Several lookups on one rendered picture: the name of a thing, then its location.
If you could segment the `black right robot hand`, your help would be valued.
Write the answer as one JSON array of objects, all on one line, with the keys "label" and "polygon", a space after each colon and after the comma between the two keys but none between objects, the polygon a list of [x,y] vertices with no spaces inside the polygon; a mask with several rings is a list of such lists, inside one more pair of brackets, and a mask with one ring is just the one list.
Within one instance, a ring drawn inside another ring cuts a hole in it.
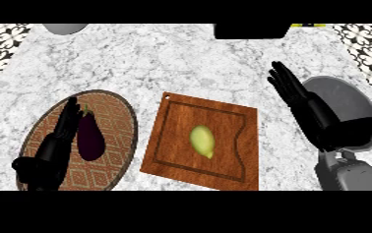
[{"label": "black right robot hand", "polygon": [[321,96],[309,91],[283,62],[272,62],[268,82],[284,99],[302,131],[321,151],[372,142],[372,117],[342,121]]}]

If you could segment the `dark purple eggplant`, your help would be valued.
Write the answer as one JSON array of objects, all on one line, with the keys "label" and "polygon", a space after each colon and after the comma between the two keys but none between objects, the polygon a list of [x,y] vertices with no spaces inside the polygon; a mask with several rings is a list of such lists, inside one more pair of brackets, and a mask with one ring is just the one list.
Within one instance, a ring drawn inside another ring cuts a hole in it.
[{"label": "dark purple eggplant", "polygon": [[107,148],[95,113],[89,108],[85,108],[83,117],[79,121],[77,148],[80,156],[86,161],[97,160],[103,156]]}]

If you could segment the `round woven brown placemat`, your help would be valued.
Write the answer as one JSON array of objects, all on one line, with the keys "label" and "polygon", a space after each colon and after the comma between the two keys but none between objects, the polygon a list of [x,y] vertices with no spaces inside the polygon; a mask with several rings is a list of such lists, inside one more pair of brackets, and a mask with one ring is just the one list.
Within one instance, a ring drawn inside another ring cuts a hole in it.
[{"label": "round woven brown placemat", "polygon": [[94,111],[106,138],[103,156],[86,161],[73,141],[63,191],[110,191],[132,164],[139,141],[138,115],[128,100],[114,92],[92,89],[75,95],[82,107]]}]

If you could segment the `yellow-green lemon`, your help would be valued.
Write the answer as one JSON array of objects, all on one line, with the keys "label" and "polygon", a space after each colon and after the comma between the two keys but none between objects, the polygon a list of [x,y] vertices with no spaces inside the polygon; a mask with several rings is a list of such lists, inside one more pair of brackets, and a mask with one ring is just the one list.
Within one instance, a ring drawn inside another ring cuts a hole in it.
[{"label": "yellow-green lemon", "polygon": [[212,159],[215,156],[216,138],[207,126],[200,125],[193,129],[190,142],[197,152]]}]

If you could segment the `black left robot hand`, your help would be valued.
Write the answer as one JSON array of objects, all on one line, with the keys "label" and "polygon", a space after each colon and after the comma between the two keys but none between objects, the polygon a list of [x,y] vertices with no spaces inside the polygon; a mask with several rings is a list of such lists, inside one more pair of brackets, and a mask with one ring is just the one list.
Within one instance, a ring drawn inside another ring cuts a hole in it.
[{"label": "black left robot hand", "polygon": [[57,191],[63,184],[72,144],[83,116],[77,98],[70,97],[54,128],[46,135],[35,157],[20,156],[13,162],[20,182],[29,185],[30,191]]}]

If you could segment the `black appliance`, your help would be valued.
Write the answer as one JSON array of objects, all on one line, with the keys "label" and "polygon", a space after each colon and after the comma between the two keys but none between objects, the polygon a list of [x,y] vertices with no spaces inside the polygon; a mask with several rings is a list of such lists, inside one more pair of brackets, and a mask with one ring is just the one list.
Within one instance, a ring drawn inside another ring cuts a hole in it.
[{"label": "black appliance", "polygon": [[216,24],[216,39],[274,39],[283,38],[290,24]]}]

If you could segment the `grey pan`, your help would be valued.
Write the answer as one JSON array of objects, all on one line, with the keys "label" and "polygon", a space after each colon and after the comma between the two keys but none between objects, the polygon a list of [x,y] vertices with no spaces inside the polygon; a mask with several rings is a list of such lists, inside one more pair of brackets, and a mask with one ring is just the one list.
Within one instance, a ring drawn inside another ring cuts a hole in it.
[{"label": "grey pan", "polygon": [[321,96],[342,121],[372,117],[372,100],[343,79],[312,77],[305,81],[305,87]]}]

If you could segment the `brown wooden cutting board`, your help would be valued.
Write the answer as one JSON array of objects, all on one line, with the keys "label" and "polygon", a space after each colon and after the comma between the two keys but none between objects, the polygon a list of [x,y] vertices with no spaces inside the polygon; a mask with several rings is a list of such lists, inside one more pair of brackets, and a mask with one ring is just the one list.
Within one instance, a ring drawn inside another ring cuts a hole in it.
[{"label": "brown wooden cutting board", "polygon": [[258,109],[168,92],[141,171],[218,190],[256,191]]}]

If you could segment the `grey rounded object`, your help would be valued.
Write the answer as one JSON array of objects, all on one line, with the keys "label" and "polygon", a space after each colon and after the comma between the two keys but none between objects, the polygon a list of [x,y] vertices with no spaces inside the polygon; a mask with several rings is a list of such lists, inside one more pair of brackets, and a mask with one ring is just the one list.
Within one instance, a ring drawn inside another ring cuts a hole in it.
[{"label": "grey rounded object", "polygon": [[86,24],[45,24],[46,29],[58,35],[69,35],[80,32],[88,25]]}]

